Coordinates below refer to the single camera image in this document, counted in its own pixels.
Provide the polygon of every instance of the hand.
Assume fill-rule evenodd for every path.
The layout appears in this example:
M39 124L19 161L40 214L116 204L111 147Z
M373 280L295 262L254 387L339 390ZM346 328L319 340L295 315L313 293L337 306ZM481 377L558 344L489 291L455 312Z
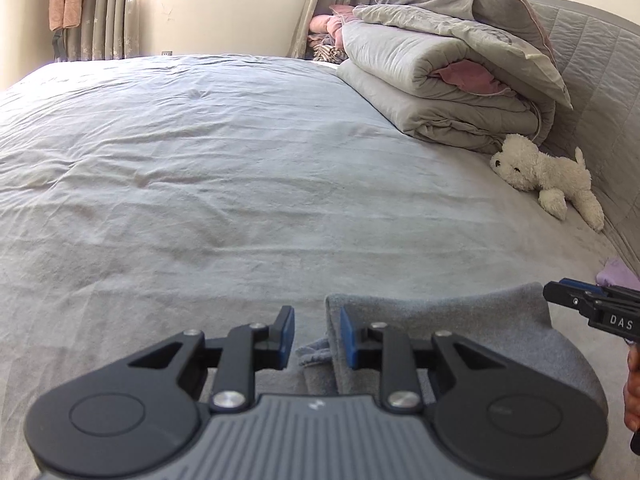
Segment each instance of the hand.
M633 345L627 360L629 378L625 384L625 425L631 431L640 430L640 350Z

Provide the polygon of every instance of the white stuffed dog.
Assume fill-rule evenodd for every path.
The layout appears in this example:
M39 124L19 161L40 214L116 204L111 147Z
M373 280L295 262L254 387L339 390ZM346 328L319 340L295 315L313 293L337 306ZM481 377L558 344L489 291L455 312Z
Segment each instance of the white stuffed dog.
M575 149L575 160L541 153L526 137L508 135L502 151L492 156L491 168L515 189L540 189L542 209L556 218L566 217L566 198L594 231L602 231L604 213L591 191L591 173L580 148Z

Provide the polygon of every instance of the quilted gray headboard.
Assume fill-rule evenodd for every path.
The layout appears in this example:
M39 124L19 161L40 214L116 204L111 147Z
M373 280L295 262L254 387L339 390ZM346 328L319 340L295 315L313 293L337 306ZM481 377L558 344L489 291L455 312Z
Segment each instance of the quilted gray headboard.
M573 111L556 107L544 146L580 146L605 233L640 273L640 25L567 0L529 0L551 34Z

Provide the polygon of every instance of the bed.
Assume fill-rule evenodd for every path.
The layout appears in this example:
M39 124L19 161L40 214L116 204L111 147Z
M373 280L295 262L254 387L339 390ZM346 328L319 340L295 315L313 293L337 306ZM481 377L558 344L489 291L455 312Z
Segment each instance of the bed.
M616 254L488 157L396 130L334 69L249 56L52 64L0 94L0 470L29 479L28 406L188 328L222 336L334 292L443 298L564 276ZM637 478L626 345L552 307L609 401L602 479ZM258 374L259 391L296 392Z

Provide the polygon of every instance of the metal bolt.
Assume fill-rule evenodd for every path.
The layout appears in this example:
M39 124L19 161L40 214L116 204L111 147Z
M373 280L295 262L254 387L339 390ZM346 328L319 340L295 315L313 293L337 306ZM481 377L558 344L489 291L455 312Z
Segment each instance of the metal bolt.
M400 390L389 395L388 401L394 408L415 408L420 403L420 397L414 392Z
M238 408L245 400L243 394L233 390L224 390L213 396L213 403L219 408Z

